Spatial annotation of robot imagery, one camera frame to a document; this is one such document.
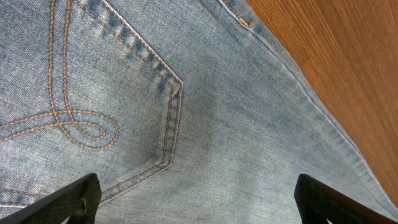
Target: orange stitching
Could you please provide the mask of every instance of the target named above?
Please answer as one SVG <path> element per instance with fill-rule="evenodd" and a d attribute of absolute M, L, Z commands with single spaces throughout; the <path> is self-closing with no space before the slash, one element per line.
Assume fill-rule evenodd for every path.
<path fill-rule="evenodd" d="M 243 19 L 243 17 L 239 17 L 239 21 L 246 27 L 251 28 L 252 24 L 246 22 L 246 20 Z"/>
<path fill-rule="evenodd" d="M 146 61 L 137 51 L 135 51 L 135 50 L 133 49 L 132 46 L 130 46 L 130 45 L 128 45 L 127 43 L 125 43 L 125 41 L 122 40 L 122 38 L 120 38 L 119 36 L 117 36 L 109 27 L 107 27 L 105 24 L 103 24 L 103 23 L 102 23 L 100 20 L 98 20 L 94 15 L 92 15 L 92 13 L 90 13 L 87 9 L 85 9 L 84 6 L 82 6 L 82 5 L 81 5 L 80 3 L 78 3 L 77 1 L 74 1 L 74 2 L 75 2 L 78 6 L 80 6 L 86 13 L 88 13 L 89 16 L 91 16 L 96 22 L 98 22 L 101 26 L 103 26 L 106 30 L 108 30 L 109 33 L 111 33 L 113 36 L 115 36 L 122 44 L 128 46 L 128 47 L 129 47 L 141 60 L 143 60 L 143 61 L 145 62 L 144 65 L 149 65 L 149 64 L 148 64 L 148 61 Z M 44 129 L 44 128 L 48 128 L 48 127 L 52 127 L 52 126 L 60 126 L 60 127 L 62 128 L 63 132 L 64 132 L 75 144 L 77 144 L 77 145 L 79 145 L 79 146 L 82 146 L 82 147 L 84 147 L 84 148 L 87 148 L 87 149 L 96 149 L 96 150 L 105 149 L 105 148 L 107 148 L 107 147 L 112 146 L 112 145 L 114 144 L 114 142 L 115 142 L 115 141 L 117 140 L 117 138 L 118 138 L 119 128 L 118 128 L 117 123 L 116 123 L 115 121 L 113 121 L 111 118 L 108 118 L 108 117 L 105 116 L 105 115 L 102 115 L 102 114 L 99 114 L 99 113 L 96 113 L 96 112 L 93 112 L 93 111 L 71 110 L 71 109 L 69 108 L 69 105 L 68 105 L 68 99 L 67 99 L 66 49 L 67 49 L 67 32 L 68 32 L 68 25 L 69 25 L 69 20 L 70 20 L 71 0 L 68 0 L 67 24 L 65 25 L 64 49 L 63 49 L 63 77 L 64 77 L 64 89 L 63 89 L 63 92 L 64 92 L 65 104 L 67 105 L 67 110 L 57 111 L 57 110 L 55 109 L 55 105 L 54 105 L 54 101 L 53 101 L 53 97 L 52 97 L 52 44 L 53 44 L 53 19 L 54 19 L 53 14 L 54 14 L 54 9 L 55 9 L 55 0 L 52 1 L 52 5 L 51 5 L 51 21 L 50 21 L 50 57 L 49 57 L 49 60 L 50 60 L 50 66 L 49 66 L 49 94 L 50 94 L 50 102 L 51 102 L 51 106 L 52 106 L 53 112 L 46 112 L 46 113 L 42 113 L 42 114 L 33 115 L 33 116 L 30 116 L 30 117 L 27 117 L 27 118 L 22 118 L 22 119 L 19 119 L 19 120 L 16 120 L 16 121 L 13 121 L 13 122 L 10 122 L 10 123 L 7 123 L 7 124 L 2 125 L 2 126 L 0 126 L 0 129 L 1 129 L 1 128 L 8 127 L 8 126 L 12 126 L 12 125 L 15 125 L 15 124 L 17 124 L 17 123 L 24 122 L 24 121 L 29 121 L 29 120 L 41 118 L 41 117 L 44 117 L 44 116 L 50 116 L 50 115 L 54 115 L 54 116 L 55 116 L 55 119 L 57 120 L 57 122 L 56 122 L 56 123 L 52 123 L 52 124 L 46 124 L 46 125 L 44 125 L 44 126 L 37 126 L 37 127 L 33 127 L 33 128 L 30 128 L 30 129 L 23 130 L 23 131 L 21 131 L 21 132 L 19 132 L 19 133 L 13 134 L 12 136 L 9 136 L 9 137 L 0 139 L 0 142 L 1 142 L 1 141 L 8 140 L 8 139 L 11 139 L 11 138 L 14 138 L 14 137 L 17 137 L 17 136 L 20 136 L 20 135 L 25 134 L 25 133 L 29 133 L 29 132 L 31 132 L 31 131 L 36 131 L 36 130 L 38 130 L 38 129 Z M 156 71 L 156 70 L 153 70 L 153 71 L 154 71 L 155 73 L 157 73 L 158 75 L 160 75 L 160 77 L 161 77 L 162 79 L 165 79 L 165 77 L 164 77 L 162 74 L 160 74 L 158 71 Z M 170 109 L 171 109 L 172 93 L 173 93 L 173 85 L 172 85 L 168 80 L 166 80 L 166 81 L 167 81 L 167 83 L 169 83 L 169 85 L 171 86 L 172 89 L 171 89 L 171 91 L 170 91 L 169 111 L 168 111 L 168 115 L 167 115 L 167 126 L 166 126 L 165 140 L 166 140 L 166 138 L 167 138 L 167 132 L 168 132 L 168 128 L 169 128 Z M 178 90 L 179 95 L 181 95 L 181 90 L 182 90 L 182 88 L 180 87 L 180 89 Z M 112 195 L 112 196 L 110 196 L 110 198 L 108 198 L 108 199 L 106 199 L 106 200 L 103 200 L 103 201 L 100 203 L 100 205 L 103 205 L 104 203 L 106 203 L 106 202 L 108 202 L 108 201 L 114 199 L 115 197 L 117 197 L 117 196 L 123 194 L 124 192 L 126 192 L 126 191 L 128 191 L 128 190 L 131 190 L 131 189 L 134 188 L 136 185 L 138 185 L 138 184 L 140 184 L 141 182 L 143 182 L 143 181 L 149 179 L 150 177 L 152 177 L 152 176 L 154 176 L 154 175 L 156 175 L 156 174 L 162 172 L 163 170 L 166 170 L 166 169 L 171 165 L 172 160 L 173 160 L 173 156 L 174 156 L 175 140 L 176 140 L 176 138 L 177 138 L 177 128 L 178 128 L 178 120 L 179 120 L 180 103 L 181 103 L 181 97 L 179 97 L 178 104 L 177 104 L 176 127 L 175 127 L 175 133 L 174 133 L 174 137 L 173 137 L 172 152 L 171 152 L 171 157 L 170 157 L 169 163 L 168 163 L 166 166 L 162 167 L 160 170 L 158 170 L 158 171 L 152 173 L 151 175 L 147 176 L 146 178 L 144 178 L 144 179 L 138 181 L 138 182 L 135 183 L 134 185 L 132 185 L 132 186 L 130 186 L 130 187 L 128 187 L 128 188 L 126 188 L 126 189 L 124 189 L 124 190 L 122 190 L 122 191 L 120 191 L 120 192 L 118 192 L 118 193 L 116 193 L 116 194 L 114 194 L 114 195 Z M 70 115 L 70 117 L 71 117 L 71 121 L 64 121 L 64 122 L 61 122 L 61 121 L 59 120 L 59 117 L 58 117 L 58 114 L 59 114 L 59 113 L 68 113 L 68 114 Z M 82 132 L 83 134 L 85 134 L 85 135 L 86 135 L 87 137 L 89 137 L 89 138 L 92 137 L 92 136 L 89 135 L 88 133 L 86 133 L 84 130 L 82 130 L 82 129 L 79 127 L 78 124 L 86 124 L 86 125 L 94 126 L 94 127 L 98 128 L 98 129 L 100 129 L 100 130 L 102 131 L 102 135 L 101 135 L 100 137 L 92 137 L 92 138 L 94 138 L 94 139 L 101 139 L 101 138 L 103 138 L 103 137 L 105 136 L 106 132 L 105 132 L 104 128 L 102 128 L 101 126 L 99 126 L 99 125 L 97 125 L 97 124 L 90 123 L 90 122 L 86 122 L 86 121 L 75 121 L 74 118 L 73 118 L 73 115 L 72 115 L 73 113 L 93 114 L 93 115 L 95 115 L 95 116 L 99 116 L 99 117 L 102 117 L 102 118 L 104 118 L 104 119 L 107 119 L 110 123 L 112 123 L 112 124 L 114 125 L 114 127 L 115 127 L 115 129 L 116 129 L 115 137 L 113 138 L 113 140 L 112 140 L 108 145 L 103 146 L 103 147 L 91 147 L 91 146 L 87 146 L 87 145 L 84 145 L 84 144 L 78 142 L 76 139 L 74 139 L 74 138 L 72 138 L 72 137 L 70 136 L 69 132 L 63 127 L 64 124 L 74 124 L 74 125 L 76 126 L 76 128 L 79 129 L 80 132 Z M 165 157 L 165 146 L 164 146 L 164 155 L 162 156 L 162 163 L 164 162 L 164 157 Z M 135 178 L 135 177 L 137 177 L 137 176 L 139 176 L 139 175 L 144 175 L 145 173 L 147 173 L 148 171 L 150 171 L 150 169 L 147 169 L 147 170 L 145 170 L 144 172 L 141 172 L 140 174 L 137 174 L 137 175 L 135 175 L 135 176 L 133 176 L 133 177 L 131 177 L 131 178 L 129 178 L 129 179 L 123 181 L 123 182 L 120 182 L 120 183 L 116 184 L 115 186 L 113 186 L 113 187 L 111 187 L 111 188 L 105 190 L 103 193 L 105 193 L 105 192 L 107 192 L 107 191 L 110 191 L 110 190 L 113 190 L 113 189 L 115 189 L 116 187 L 119 187 L 120 185 L 125 184 L 126 182 L 129 182 L 130 180 L 132 180 L 133 178 Z M 3 205 L 22 205 L 22 206 L 28 206 L 29 204 L 5 203 L 5 204 L 3 204 Z"/>
<path fill-rule="evenodd" d="M 40 130 L 40 129 L 44 129 L 44 128 L 50 128 L 50 127 L 54 127 L 54 126 L 59 126 L 62 129 L 62 131 L 65 133 L 65 135 L 71 141 L 73 141 L 75 144 L 77 144 L 77 145 L 79 145 L 81 147 L 84 147 L 85 149 L 103 150 L 103 149 L 106 149 L 108 147 L 111 147 L 116 142 L 116 140 L 118 138 L 118 135 L 119 135 L 119 128 L 118 128 L 118 124 L 115 121 L 113 121 L 111 118 L 109 118 L 109 117 L 107 117 L 105 115 L 102 115 L 102 114 L 99 114 L 99 113 L 96 113 L 96 112 L 93 112 L 93 111 L 71 110 L 70 106 L 69 106 L 69 103 L 68 103 L 68 96 L 67 96 L 67 94 L 68 94 L 68 91 L 67 91 L 67 88 L 68 88 L 68 85 L 67 85 L 67 37 L 68 37 L 68 28 L 69 28 L 69 22 L 70 22 L 71 5 L 72 5 L 72 0 L 68 0 L 68 9 L 67 9 L 67 15 L 66 15 L 66 24 L 65 24 L 65 33 L 64 33 L 64 36 L 63 36 L 63 94 L 64 94 L 63 97 L 64 97 L 64 100 L 65 100 L 65 104 L 67 106 L 67 110 L 65 110 L 65 111 L 57 111 L 55 109 L 55 103 L 54 103 L 53 93 L 52 93 L 52 68 L 53 68 L 52 46 L 53 46 L 53 30 L 54 30 L 54 10 L 55 10 L 55 0 L 53 0 L 52 3 L 51 3 L 50 56 L 49 56 L 49 95 L 50 95 L 50 103 L 51 103 L 52 113 L 51 112 L 46 112 L 46 113 L 42 113 L 42 114 L 33 115 L 31 117 L 28 117 L 28 118 L 22 118 L 20 120 L 13 121 L 13 122 L 10 122 L 10 123 L 2 125 L 2 126 L 0 126 L 0 129 L 8 127 L 8 126 L 12 126 L 12 125 L 15 125 L 17 123 L 24 122 L 24 121 L 29 121 L 29 120 L 41 118 L 41 117 L 44 117 L 44 116 L 50 116 L 50 115 L 54 115 L 54 117 L 57 120 L 57 122 L 56 123 L 52 123 L 52 124 L 46 124 L 46 125 L 43 125 L 43 126 L 36 126 L 36 127 L 30 128 L 30 129 L 25 129 L 25 130 L 20 131 L 18 133 L 12 134 L 11 136 L 8 136 L 8 137 L 0 139 L 0 142 L 10 140 L 12 138 L 18 137 L 20 135 L 23 135 L 23 134 L 26 134 L 26 133 L 29 133 L 29 132 L 32 132 L 32 131 L 36 131 L 36 130 Z M 60 121 L 60 118 L 58 117 L 59 113 L 68 113 L 70 118 L 71 118 L 71 121 L 64 121 L 64 122 Z M 105 135 L 106 135 L 106 131 L 105 131 L 105 129 L 103 127 L 101 127 L 101 126 L 99 126 L 97 124 L 91 123 L 91 122 L 75 121 L 75 119 L 73 117 L 73 113 L 92 114 L 92 115 L 99 116 L 101 118 L 104 118 L 104 119 L 108 120 L 111 124 L 113 124 L 113 126 L 114 126 L 114 128 L 116 130 L 116 133 L 115 133 L 113 139 L 107 145 L 102 146 L 102 147 L 88 146 L 86 144 L 83 144 L 83 143 L 77 141 L 66 130 L 66 128 L 64 127 L 64 124 L 74 124 L 75 127 L 81 133 L 83 133 L 87 137 L 89 137 L 91 139 L 95 139 L 95 140 L 103 139 L 105 137 Z M 96 128 L 101 130 L 102 135 L 100 135 L 98 137 L 93 137 L 92 135 L 88 134 L 86 131 L 81 129 L 78 124 L 85 124 L 85 125 L 94 126 L 94 127 L 96 127 Z"/>

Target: pocket seam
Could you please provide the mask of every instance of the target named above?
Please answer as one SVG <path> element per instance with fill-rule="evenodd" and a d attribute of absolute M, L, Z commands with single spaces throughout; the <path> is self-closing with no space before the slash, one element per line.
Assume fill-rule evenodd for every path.
<path fill-rule="evenodd" d="M 160 56 L 149 46 L 149 44 L 147 44 L 145 42 L 145 40 L 126 22 L 125 19 L 123 19 L 122 16 L 120 16 L 118 14 L 118 12 L 116 12 L 115 9 L 113 9 L 113 7 L 106 2 L 105 0 L 100 0 L 100 3 L 115 17 L 118 18 L 118 20 L 120 22 L 122 22 L 122 24 L 127 27 L 130 31 L 130 33 L 136 37 L 143 45 L 144 47 L 150 52 L 152 53 L 155 58 L 158 60 L 158 62 L 160 62 L 167 70 L 168 72 L 173 76 L 174 80 L 180 85 L 179 89 L 178 89 L 178 103 L 177 103 L 177 115 L 176 115 L 176 122 L 175 122 L 175 128 L 174 128 L 174 136 L 173 136 L 173 141 L 172 141 L 172 145 L 171 145 L 171 152 L 170 152 L 170 159 L 169 162 L 167 164 L 164 164 L 164 159 L 165 159 L 165 150 L 167 147 L 167 138 L 168 138 L 168 130 L 169 130 L 169 126 L 170 126 L 170 111 L 171 111 L 171 107 L 172 107 L 172 98 L 173 98 L 173 90 L 174 90 L 174 85 L 172 85 L 169 80 L 167 79 L 167 77 L 165 77 L 163 74 L 161 74 L 159 71 L 155 70 L 154 68 L 151 67 L 150 63 L 138 52 L 134 49 L 133 46 L 129 45 L 128 43 L 126 43 L 125 40 L 123 40 L 122 38 L 120 38 L 120 36 L 118 36 L 110 27 L 108 27 L 104 22 L 102 22 L 101 20 L 98 19 L 98 17 L 93 14 L 92 12 L 90 12 L 90 10 L 88 10 L 84 5 L 82 5 L 82 3 L 78 2 L 77 0 L 73 0 L 73 2 L 81 9 L 83 10 L 85 13 L 87 13 L 92 19 L 95 20 L 95 22 L 97 24 L 99 24 L 102 28 L 106 29 L 113 37 L 117 38 L 120 43 L 122 43 L 123 45 L 125 45 L 126 47 L 129 48 L 129 50 L 132 50 L 135 55 L 137 55 L 143 62 L 144 65 L 148 66 L 149 68 L 152 69 L 152 71 L 155 74 L 158 74 L 161 79 L 164 79 L 171 87 L 171 91 L 170 91 L 170 98 L 169 98 L 169 109 L 167 112 L 167 125 L 166 125 L 166 131 L 165 131 L 165 144 L 164 144 L 164 148 L 163 148 L 163 155 L 162 155 L 162 161 L 158 164 L 153 165 L 152 167 L 150 167 L 149 169 L 141 172 L 140 174 L 136 174 L 130 178 L 128 178 L 127 180 L 124 180 L 122 182 L 119 182 L 117 184 L 115 184 L 114 186 L 106 189 L 105 191 L 103 191 L 103 194 L 114 190 L 120 186 L 122 186 L 123 184 L 126 184 L 128 182 L 130 182 L 132 179 L 144 175 L 147 172 L 149 172 L 151 169 L 153 169 L 154 167 L 158 167 L 159 170 L 154 171 L 152 174 L 148 175 L 147 177 L 145 177 L 144 179 L 132 184 L 131 186 L 128 186 L 125 189 L 119 190 L 117 192 L 115 192 L 114 194 L 110 195 L 108 198 L 105 198 L 104 200 L 102 200 L 100 202 L 100 206 L 109 202 L 110 200 L 122 195 L 123 193 L 133 189 L 135 186 L 137 186 L 138 184 L 144 182 L 145 180 L 149 179 L 150 177 L 153 177 L 154 175 L 166 170 L 168 167 L 171 166 L 172 161 L 173 161 L 173 156 L 174 156 L 174 148 L 175 148 L 175 141 L 177 138 L 177 133 L 178 133 L 178 123 L 179 123 L 179 117 L 180 117 L 180 106 L 181 106 L 181 100 L 182 100 L 182 81 L 181 79 L 179 79 L 179 77 L 171 70 L 171 68 L 160 58 Z"/>

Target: decorative pocket stitching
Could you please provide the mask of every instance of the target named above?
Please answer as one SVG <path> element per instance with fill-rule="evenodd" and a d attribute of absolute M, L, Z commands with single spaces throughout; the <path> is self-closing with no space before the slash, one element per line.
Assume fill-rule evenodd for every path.
<path fill-rule="evenodd" d="M 115 30 L 112 30 L 109 26 L 106 25 L 106 23 L 104 21 L 102 21 L 94 12 L 91 12 L 90 10 L 88 10 L 86 8 L 86 6 L 76 0 L 73 1 L 78 7 L 80 7 L 82 10 L 84 10 L 90 17 L 92 17 L 97 24 L 99 24 L 101 27 L 105 28 L 111 35 L 113 35 L 115 38 L 117 38 L 122 44 L 124 44 L 125 46 L 127 46 L 132 52 L 135 53 L 135 55 L 137 55 L 143 62 L 145 66 L 148 66 L 149 68 L 151 68 L 154 73 L 158 74 L 162 79 L 164 79 L 171 87 L 171 91 L 170 91 L 170 99 L 169 99 L 169 109 L 167 112 L 167 125 L 166 125 L 166 130 L 165 130 L 165 138 L 164 138 L 164 147 L 163 147 L 163 153 L 162 153 L 162 160 L 159 164 L 156 164 L 154 166 L 152 166 L 151 168 L 145 170 L 144 172 L 141 172 L 140 174 L 137 174 L 125 181 L 122 181 L 116 185 L 114 185 L 113 187 L 105 190 L 103 192 L 103 195 L 108 195 L 105 198 L 103 197 L 100 205 L 103 205 L 104 203 L 120 196 L 121 194 L 127 192 L 128 190 L 131 190 L 132 188 L 134 188 L 137 184 L 142 183 L 143 181 L 147 180 L 148 178 L 162 172 L 163 170 L 166 170 L 168 167 L 171 166 L 172 161 L 173 161 L 173 156 L 174 156 L 174 147 L 175 147 L 175 141 L 177 138 L 177 132 L 178 132 L 178 123 L 179 123 L 179 116 L 180 116 L 180 107 L 181 107 L 181 100 L 182 100 L 182 81 L 181 79 L 179 79 L 178 76 L 176 76 L 176 74 L 170 69 L 170 67 L 154 52 L 154 50 L 145 42 L 145 40 L 112 8 L 112 6 L 107 3 L 105 0 L 101 0 L 100 3 L 108 10 L 108 12 L 110 12 L 114 17 L 116 17 L 122 24 L 123 24 L 123 29 L 128 29 L 128 31 L 139 40 L 139 42 L 150 52 L 150 54 L 147 54 L 147 58 L 145 58 L 145 56 L 143 56 L 142 54 L 140 54 L 140 52 L 138 52 L 137 50 L 134 49 L 134 47 L 131 44 L 128 44 L 128 42 L 126 40 L 124 40 L 120 35 L 117 35 L 117 32 Z M 108 118 L 105 115 L 93 112 L 93 111 L 83 111 L 83 110 L 71 110 L 69 105 L 68 105 L 68 99 L 67 99 L 67 61 L 66 61 L 66 53 L 67 53 L 67 36 L 68 36 L 68 25 L 70 22 L 70 11 L 71 11 L 71 5 L 72 5 L 72 0 L 68 0 L 68 9 L 67 9 L 67 16 L 66 16 L 66 24 L 65 24 L 65 33 L 64 33 L 64 51 L 63 51 L 63 71 L 64 71 L 64 100 L 65 100 L 65 104 L 67 106 L 67 110 L 63 110 L 63 111 L 57 111 L 54 107 L 54 103 L 53 103 L 53 98 L 52 98 L 52 38 L 53 38 L 53 20 L 54 20 L 54 10 L 55 10 L 55 0 L 52 1 L 52 5 L 51 5 L 51 25 L 50 25 L 50 68 L 49 68 L 49 92 L 50 92 L 50 99 L 51 99 L 51 104 L 52 104 L 52 113 L 48 112 L 48 113 L 42 113 L 42 114 L 37 114 L 37 115 L 33 115 L 31 117 L 28 118 L 23 118 L 23 119 L 19 119 L 17 121 L 13 121 L 7 124 L 4 124 L 2 126 L 0 126 L 1 128 L 6 128 L 8 126 L 12 126 L 15 125 L 17 123 L 22 123 L 24 121 L 29 121 L 32 119 L 37 119 L 37 118 L 41 118 L 44 116 L 52 116 L 54 115 L 57 122 L 53 123 L 53 124 L 46 124 L 43 126 L 37 126 L 37 127 L 33 127 L 30 129 L 26 129 L 23 130 L 19 133 L 14 133 L 11 136 L 5 137 L 0 139 L 1 141 L 7 141 L 11 138 L 15 138 L 18 137 L 20 135 L 32 132 L 32 131 L 36 131 L 38 129 L 44 129 L 44 128 L 49 128 L 49 127 L 53 127 L 53 126 L 60 126 L 63 130 L 63 132 L 77 145 L 82 146 L 84 148 L 87 149 L 94 149 L 94 150 L 103 150 L 106 149 L 110 146 L 112 146 L 114 144 L 114 142 L 117 140 L 118 138 L 118 125 L 115 121 L 113 121 L 111 118 Z M 153 61 L 152 63 L 150 62 L 149 58 L 153 56 L 156 58 L 157 61 Z M 179 87 L 177 89 L 177 92 L 174 93 L 174 89 L 175 86 L 172 83 L 176 83 Z M 172 143 L 171 143 L 171 148 L 170 148 L 170 158 L 168 163 L 165 164 L 165 156 L 166 156 L 166 150 L 167 150 L 167 141 L 169 139 L 169 126 L 170 126 L 170 112 L 172 109 L 172 102 L 174 100 L 177 100 L 177 106 L 176 106 L 176 115 L 175 115 L 175 126 L 174 126 L 174 134 L 172 135 Z M 68 113 L 70 115 L 71 121 L 60 121 L 58 118 L 58 114 L 59 113 Z M 78 130 L 83 133 L 85 136 L 87 136 L 90 139 L 101 139 L 106 135 L 106 131 L 101 127 L 98 126 L 97 124 L 94 123 L 90 123 L 90 122 L 86 122 L 86 121 L 75 121 L 73 118 L 73 113 L 82 113 L 82 114 L 93 114 L 95 116 L 99 116 L 102 117 L 104 119 L 107 119 L 110 123 L 112 123 L 116 129 L 116 134 L 115 137 L 111 140 L 110 143 L 108 143 L 106 146 L 102 146 L 102 147 L 93 147 L 93 146 L 87 146 L 83 143 L 78 142 L 76 139 L 74 139 L 73 137 L 71 137 L 68 133 L 68 131 L 63 127 L 64 124 L 74 124 L 76 128 L 78 128 Z M 88 133 L 86 133 L 84 130 L 82 130 L 79 127 L 79 124 L 86 124 L 86 125 L 90 125 L 90 126 L 94 126 L 96 128 L 98 128 L 99 130 L 101 130 L 102 135 L 94 137 L 89 135 Z M 33 194 L 28 194 L 28 193 L 23 193 L 23 192 L 19 192 L 20 195 L 28 195 L 28 196 L 32 196 Z M 24 204 L 24 203 L 0 203 L 0 207 L 25 207 L 28 206 L 28 204 Z"/>

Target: light blue denim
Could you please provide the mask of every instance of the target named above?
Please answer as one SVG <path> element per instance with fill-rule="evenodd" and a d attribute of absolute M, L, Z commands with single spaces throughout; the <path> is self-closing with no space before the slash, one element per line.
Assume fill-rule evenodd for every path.
<path fill-rule="evenodd" d="M 96 223 L 300 223 L 301 173 L 398 218 L 246 2 L 0 0 L 0 218 L 90 172 Z"/>

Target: wooden surface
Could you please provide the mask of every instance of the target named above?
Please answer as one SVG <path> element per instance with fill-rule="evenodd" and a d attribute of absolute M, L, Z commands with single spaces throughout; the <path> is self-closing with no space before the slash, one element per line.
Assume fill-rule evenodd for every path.
<path fill-rule="evenodd" d="M 398 205 L 398 0 L 247 0 Z"/>

